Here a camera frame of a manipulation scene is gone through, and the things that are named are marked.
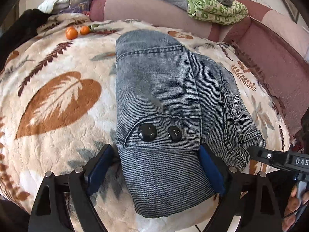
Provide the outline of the person right hand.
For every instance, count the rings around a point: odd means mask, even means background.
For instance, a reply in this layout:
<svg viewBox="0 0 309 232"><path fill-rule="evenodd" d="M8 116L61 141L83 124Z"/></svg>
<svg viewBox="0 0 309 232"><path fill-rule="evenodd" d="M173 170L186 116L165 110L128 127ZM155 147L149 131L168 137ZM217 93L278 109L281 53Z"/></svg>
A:
<svg viewBox="0 0 309 232"><path fill-rule="evenodd" d="M295 212L300 206L300 201L296 197L297 194L297 186L295 185L292 188L291 195L288 199L287 206L285 208L284 216L289 215L290 213ZM282 222L282 231L288 231L290 227L295 223L296 215L293 213L291 216L285 218Z"/></svg>

